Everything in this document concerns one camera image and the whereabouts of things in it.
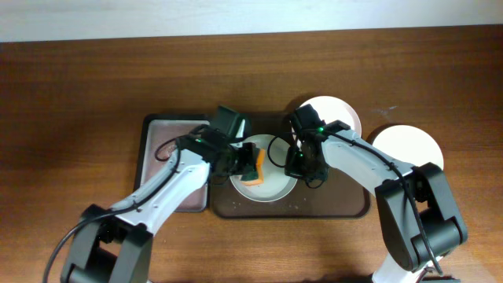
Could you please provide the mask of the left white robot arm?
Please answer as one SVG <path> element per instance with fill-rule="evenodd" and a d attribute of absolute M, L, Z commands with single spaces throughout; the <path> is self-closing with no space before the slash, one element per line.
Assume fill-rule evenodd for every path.
<path fill-rule="evenodd" d="M 172 138 L 175 150 L 128 197 L 104 209 L 90 205 L 62 239 L 71 247 L 62 282 L 147 282 L 153 238 L 176 208 L 212 175 L 255 171 L 253 146 L 245 142 L 247 117 L 220 106 L 210 123 Z"/>

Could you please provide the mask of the pale green plate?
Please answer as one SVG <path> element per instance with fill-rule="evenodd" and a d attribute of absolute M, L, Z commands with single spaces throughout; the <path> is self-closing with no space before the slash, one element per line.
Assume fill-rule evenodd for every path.
<path fill-rule="evenodd" d="M 284 168 L 277 167 L 270 162 L 271 157 L 276 164 L 284 164 L 289 148 L 286 141 L 277 138 L 268 149 L 273 138 L 274 136 L 270 134 L 257 134 L 244 140 L 244 142 L 254 143 L 256 147 L 265 152 L 262 168 L 263 182 L 258 185 L 246 186 L 240 180 L 240 176 L 236 175 L 230 178 L 234 188 L 249 200 L 256 202 L 276 201 L 288 195 L 296 185 L 296 178 L 288 177 Z"/>

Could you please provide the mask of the large brown serving tray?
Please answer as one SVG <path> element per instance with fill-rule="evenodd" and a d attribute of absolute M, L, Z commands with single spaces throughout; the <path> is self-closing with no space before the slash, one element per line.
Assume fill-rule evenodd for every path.
<path fill-rule="evenodd" d="M 257 134 L 278 136 L 289 145 L 290 124 L 283 113 L 250 114 L 249 137 Z M 369 193 L 343 172 L 329 170 L 326 182 L 307 186 L 298 180 L 285 197 L 272 202 L 256 202 L 242 196 L 230 178 L 216 179 L 209 189 L 209 206 L 224 219 L 357 219 L 370 207 Z"/>

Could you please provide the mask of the orange green scrub sponge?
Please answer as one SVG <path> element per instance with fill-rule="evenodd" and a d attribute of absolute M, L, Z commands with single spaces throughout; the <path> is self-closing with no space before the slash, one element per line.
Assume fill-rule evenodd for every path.
<path fill-rule="evenodd" d="M 244 186 L 257 186 L 264 183 L 263 164 L 266 157 L 264 149 L 259 149 L 258 155 L 255 160 L 255 170 L 240 177 L 240 182 Z"/>

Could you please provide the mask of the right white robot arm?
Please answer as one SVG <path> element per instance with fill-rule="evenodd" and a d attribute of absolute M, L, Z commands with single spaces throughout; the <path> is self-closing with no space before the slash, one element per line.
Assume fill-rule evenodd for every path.
<path fill-rule="evenodd" d="M 342 121 L 326 123 L 312 105 L 290 116 L 295 143 L 284 169 L 289 177 L 324 183 L 335 168 L 371 193 L 377 202 L 388 254 L 373 282 L 420 282 L 436 272 L 468 229 L 443 170 L 434 163 L 416 166 L 383 153 Z"/>

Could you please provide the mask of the small tray with soapy water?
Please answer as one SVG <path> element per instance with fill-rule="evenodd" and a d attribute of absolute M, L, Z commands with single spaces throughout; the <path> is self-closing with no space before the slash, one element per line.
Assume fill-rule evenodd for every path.
<path fill-rule="evenodd" d="M 133 192 L 153 177 L 164 165 L 155 158 L 159 146 L 172 138 L 188 134 L 201 124 L 209 124 L 206 115 L 149 114 L 144 118 Z M 169 158 L 174 142 L 165 145 L 159 154 Z M 205 183 L 184 199 L 175 212 L 202 212 L 207 207 L 208 187 Z"/>

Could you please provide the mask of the pinkish white plate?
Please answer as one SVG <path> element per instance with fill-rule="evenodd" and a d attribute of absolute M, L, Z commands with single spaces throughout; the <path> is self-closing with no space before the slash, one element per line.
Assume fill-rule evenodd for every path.
<path fill-rule="evenodd" d="M 319 119 L 326 124 L 339 120 L 348 125 L 355 132 L 353 138 L 350 135 L 350 140 L 362 137 L 362 125 L 358 114 L 342 99 L 331 96 L 317 96 L 306 100 L 299 107 L 302 108 L 306 105 L 310 105 L 317 112 Z"/>

